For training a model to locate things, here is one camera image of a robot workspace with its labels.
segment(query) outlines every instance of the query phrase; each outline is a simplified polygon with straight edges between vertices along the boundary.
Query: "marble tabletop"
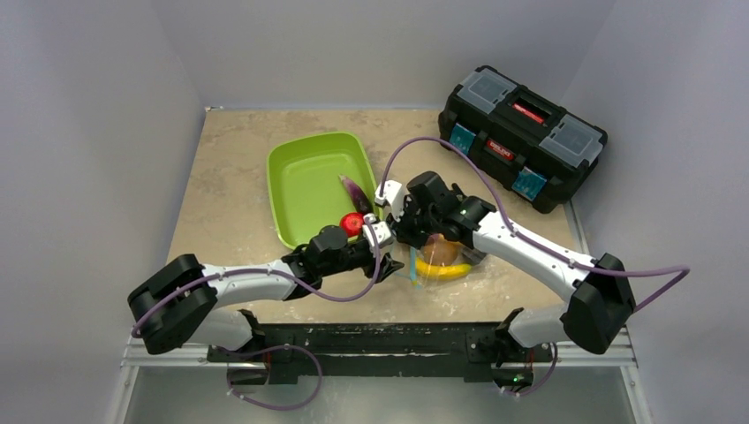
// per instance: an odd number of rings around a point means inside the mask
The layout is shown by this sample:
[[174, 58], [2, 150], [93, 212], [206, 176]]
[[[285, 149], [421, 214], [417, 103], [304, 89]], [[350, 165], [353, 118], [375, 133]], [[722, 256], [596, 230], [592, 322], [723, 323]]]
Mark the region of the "marble tabletop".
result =
[[[269, 205], [266, 160], [278, 144], [315, 133], [347, 131], [361, 140], [377, 181], [392, 151], [416, 136], [439, 136], [437, 110], [211, 110], [206, 115], [169, 259], [196, 254], [201, 263], [262, 264], [289, 253], [276, 235]], [[425, 170], [467, 194], [490, 200], [486, 187], [455, 154], [422, 141], [406, 148], [389, 179], [406, 183]], [[543, 215], [515, 193], [499, 189], [510, 217], [555, 243], [575, 248], [564, 213]], [[405, 249], [398, 246], [396, 256]], [[470, 322], [500, 321], [516, 307], [545, 307], [560, 299], [507, 262], [487, 258], [466, 277], [423, 281], [392, 276], [361, 299], [334, 303], [317, 296], [288, 302], [236, 305], [261, 322]], [[326, 277], [322, 290], [347, 296], [367, 284], [360, 270]]]

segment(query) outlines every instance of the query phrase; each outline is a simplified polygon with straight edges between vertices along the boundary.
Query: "tomato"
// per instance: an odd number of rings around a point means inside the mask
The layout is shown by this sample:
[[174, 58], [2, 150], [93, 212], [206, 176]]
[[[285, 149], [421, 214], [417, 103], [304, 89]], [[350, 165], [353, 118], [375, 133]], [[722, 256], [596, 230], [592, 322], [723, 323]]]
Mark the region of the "tomato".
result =
[[346, 231], [349, 237], [358, 236], [361, 232], [361, 227], [364, 226], [364, 216], [359, 212], [351, 212], [341, 218], [339, 225]]

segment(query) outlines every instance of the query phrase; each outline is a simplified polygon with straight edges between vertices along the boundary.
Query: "yellow banana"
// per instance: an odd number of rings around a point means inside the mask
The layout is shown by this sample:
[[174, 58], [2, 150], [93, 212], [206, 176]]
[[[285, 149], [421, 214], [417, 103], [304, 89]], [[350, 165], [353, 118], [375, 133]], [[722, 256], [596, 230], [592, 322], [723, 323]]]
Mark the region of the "yellow banana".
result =
[[467, 263], [441, 267], [439, 265], [430, 265], [419, 257], [416, 258], [416, 273], [427, 278], [447, 280], [465, 276], [469, 272], [471, 272], [471, 265]]

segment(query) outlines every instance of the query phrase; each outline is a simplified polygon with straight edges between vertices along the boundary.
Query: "toolbox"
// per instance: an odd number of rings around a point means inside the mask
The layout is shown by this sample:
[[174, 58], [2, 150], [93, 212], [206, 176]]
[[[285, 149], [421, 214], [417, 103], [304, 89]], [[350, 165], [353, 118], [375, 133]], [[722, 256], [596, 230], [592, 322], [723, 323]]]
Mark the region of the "toolbox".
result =
[[443, 140], [543, 214], [571, 199], [608, 138], [487, 65], [455, 87], [438, 124]]

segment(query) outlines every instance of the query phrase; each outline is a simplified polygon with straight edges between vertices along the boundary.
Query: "eggplant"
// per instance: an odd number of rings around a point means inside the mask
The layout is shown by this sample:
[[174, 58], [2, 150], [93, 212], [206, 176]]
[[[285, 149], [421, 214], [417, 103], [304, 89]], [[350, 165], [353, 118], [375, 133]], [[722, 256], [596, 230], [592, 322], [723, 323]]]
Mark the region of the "eggplant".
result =
[[346, 192], [352, 200], [353, 207], [362, 215], [374, 213], [375, 210], [372, 207], [372, 202], [364, 194], [364, 190], [361, 189], [356, 183], [345, 175], [339, 175], [338, 178], [341, 180], [341, 184], [344, 185]]

